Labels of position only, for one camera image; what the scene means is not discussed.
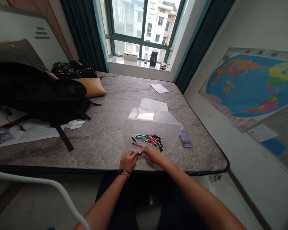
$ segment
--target window sill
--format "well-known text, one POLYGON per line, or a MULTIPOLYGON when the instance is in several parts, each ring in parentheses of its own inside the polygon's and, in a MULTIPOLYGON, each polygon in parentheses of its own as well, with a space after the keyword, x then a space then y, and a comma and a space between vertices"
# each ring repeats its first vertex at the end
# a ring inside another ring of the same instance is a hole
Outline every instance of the window sill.
POLYGON ((149 61, 147 62, 146 67, 144 66, 144 61, 142 61, 142 60, 127 61, 127 60, 124 60, 123 57, 117 57, 117 56, 112 56, 112 57, 108 58, 108 62, 110 62, 112 64, 116 64, 116 65, 129 65, 129 66, 133 66, 136 68, 145 68, 145 69, 150 69, 150 70, 154 70, 154 71, 162 71, 162 72, 166 72, 166 73, 171 72, 171 66, 169 66, 165 70, 163 70, 163 69, 160 69, 160 63, 156 63, 156 66, 150 66, 149 61))

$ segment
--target white box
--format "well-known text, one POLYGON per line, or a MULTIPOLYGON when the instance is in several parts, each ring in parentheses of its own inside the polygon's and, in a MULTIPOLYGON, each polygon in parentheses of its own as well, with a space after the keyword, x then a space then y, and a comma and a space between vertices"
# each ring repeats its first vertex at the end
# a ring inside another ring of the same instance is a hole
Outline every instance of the white box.
POLYGON ((124 60, 127 61, 137 61, 138 60, 138 56, 136 54, 132 54, 132 53, 124 53, 124 60))
MULTIPOLYGON (((124 152, 130 149, 141 152, 142 148, 133 145, 131 137, 143 134, 161 137, 164 149, 162 154, 167 155, 182 130, 183 125, 170 112, 133 108, 123 121, 124 152)), ((137 141, 137 144, 144 147, 148 145, 143 141, 137 141)))

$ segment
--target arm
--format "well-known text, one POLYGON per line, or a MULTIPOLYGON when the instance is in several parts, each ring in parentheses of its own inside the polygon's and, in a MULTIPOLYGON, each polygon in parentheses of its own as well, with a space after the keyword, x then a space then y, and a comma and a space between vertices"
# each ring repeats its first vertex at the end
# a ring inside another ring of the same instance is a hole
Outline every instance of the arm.
POLYGON ((157 149, 146 146, 142 153, 143 157, 160 165, 168 173, 209 229, 246 230, 218 198, 166 159, 157 149))
MULTIPOLYGON (((137 162, 137 153, 129 150, 122 155, 120 169, 125 169, 131 172, 137 162)), ((84 215, 85 220, 92 230, 107 229, 114 212, 118 197, 124 187, 128 177, 125 175, 118 175, 105 193, 98 199, 98 201, 90 208, 84 215)), ((78 223, 74 230, 84 230, 83 226, 78 223)))

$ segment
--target person's right hand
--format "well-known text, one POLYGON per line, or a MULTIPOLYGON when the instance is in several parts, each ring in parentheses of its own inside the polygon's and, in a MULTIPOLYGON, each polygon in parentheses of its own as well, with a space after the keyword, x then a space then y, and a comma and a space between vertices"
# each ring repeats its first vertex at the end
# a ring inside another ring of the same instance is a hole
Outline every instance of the person's right hand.
POLYGON ((145 146, 145 149, 142 150, 142 153, 142 157, 145 157, 152 163, 158 165, 165 159, 164 156, 153 146, 145 146))

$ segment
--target black thermos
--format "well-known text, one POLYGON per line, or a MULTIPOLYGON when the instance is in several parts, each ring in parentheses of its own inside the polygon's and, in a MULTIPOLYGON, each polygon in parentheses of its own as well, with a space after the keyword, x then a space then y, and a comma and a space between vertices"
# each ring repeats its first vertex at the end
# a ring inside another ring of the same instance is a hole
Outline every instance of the black thermos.
POLYGON ((157 56, 158 56, 158 51, 152 51, 151 52, 151 56, 150 56, 150 62, 149 65, 150 66, 156 66, 157 63, 157 56))

